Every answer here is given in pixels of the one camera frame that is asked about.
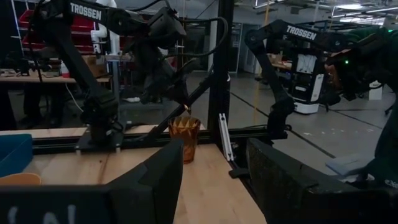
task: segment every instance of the concrete floor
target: concrete floor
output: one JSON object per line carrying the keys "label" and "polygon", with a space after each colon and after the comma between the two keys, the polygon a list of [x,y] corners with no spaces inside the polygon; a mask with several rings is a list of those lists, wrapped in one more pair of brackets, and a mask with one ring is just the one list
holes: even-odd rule
{"label": "concrete floor", "polygon": [[[194,73],[188,79],[188,89],[192,92],[204,78],[204,73]],[[258,111],[254,122],[254,95],[257,83],[251,75],[238,74],[231,79],[231,104],[229,111],[229,127],[243,128],[267,123],[267,114],[273,104],[272,92],[261,85],[259,91]],[[14,113],[17,119],[23,117],[23,96],[11,94]],[[355,152],[373,154],[382,127],[387,121],[384,110],[395,101],[395,94],[384,91],[382,101],[357,99],[352,102],[342,100],[332,106],[328,113],[320,108],[317,114],[292,114],[287,123],[293,131],[288,139],[275,142],[274,147],[284,153],[318,169],[326,174],[335,174],[325,167],[325,162],[332,157],[345,156]],[[165,112],[169,114],[176,107],[168,103]],[[192,106],[193,116],[207,124],[208,91]],[[128,111],[129,119],[148,124],[157,124],[163,119],[161,111]],[[66,112],[65,127],[81,126],[78,118],[72,118],[71,112]]]}

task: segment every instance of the black cable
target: black cable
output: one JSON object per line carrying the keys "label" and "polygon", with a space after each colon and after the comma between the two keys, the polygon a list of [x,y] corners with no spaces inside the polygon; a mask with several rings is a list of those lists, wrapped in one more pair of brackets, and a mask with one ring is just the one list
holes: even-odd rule
{"label": "black cable", "polygon": [[213,2],[212,3],[210,3],[207,7],[206,7],[206,9],[204,9],[201,13],[199,13],[199,15],[198,16],[196,16],[196,18],[195,19],[198,19],[204,12],[206,12],[206,10],[207,9],[209,9],[210,8],[210,6],[212,6],[213,4],[214,4],[214,2],[216,2],[217,0],[213,0]]}
{"label": "black cable", "polygon": [[212,18],[212,19],[201,19],[201,20],[191,20],[191,19],[181,20],[178,17],[175,17],[175,18],[176,18],[176,20],[178,20],[180,22],[184,22],[184,23],[201,23],[201,22],[221,21],[224,24],[224,33],[223,33],[223,36],[220,39],[220,42],[218,43],[218,45],[215,48],[213,48],[213,50],[210,50],[210,51],[202,53],[202,54],[190,54],[190,53],[187,53],[187,54],[186,53],[183,53],[183,54],[169,54],[169,55],[166,55],[166,56],[162,57],[161,60],[164,60],[164,59],[169,58],[169,57],[176,57],[176,56],[187,56],[187,57],[206,57],[206,56],[209,56],[209,55],[213,54],[214,52],[216,52],[216,50],[218,50],[218,48],[224,42],[224,40],[225,40],[225,38],[226,38],[226,36],[228,34],[228,22],[222,17],[216,17],[216,18]]}
{"label": "black cable", "polygon": [[[33,21],[35,16],[39,15],[39,9],[40,9],[41,5],[43,5],[44,1],[45,0],[40,0],[37,3],[37,5],[36,5],[36,7],[35,7],[35,9],[33,11],[33,15],[32,15],[32,17],[29,20],[29,25],[28,25],[28,30],[27,30],[27,35],[28,35],[28,40],[29,40],[28,41],[29,52],[30,52],[32,60],[34,62],[35,69],[37,70],[37,74],[39,76],[40,84],[43,84],[43,77],[42,77],[42,72],[40,71],[39,63],[37,62],[37,58],[36,58],[36,55],[35,55],[35,53],[33,51],[33,46],[32,46],[32,21]],[[47,95],[45,95],[45,109],[46,109],[47,112],[49,111],[49,98],[47,97]]]}
{"label": "black cable", "polygon": [[151,3],[149,3],[148,5],[144,6],[144,7],[140,7],[140,8],[138,8],[138,9],[131,9],[131,11],[133,11],[133,12],[139,12],[139,11],[145,10],[145,9],[147,9],[147,8],[149,8],[149,7],[151,7],[151,6],[153,6],[154,4],[156,4],[156,3],[160,2],[160,1],[164,1],[164,2],[166,3],[166,6],[167,6],[168,8],[171,8],[170,3],[169,3],[168,0],[155,0],[155,1],[151,2]]}

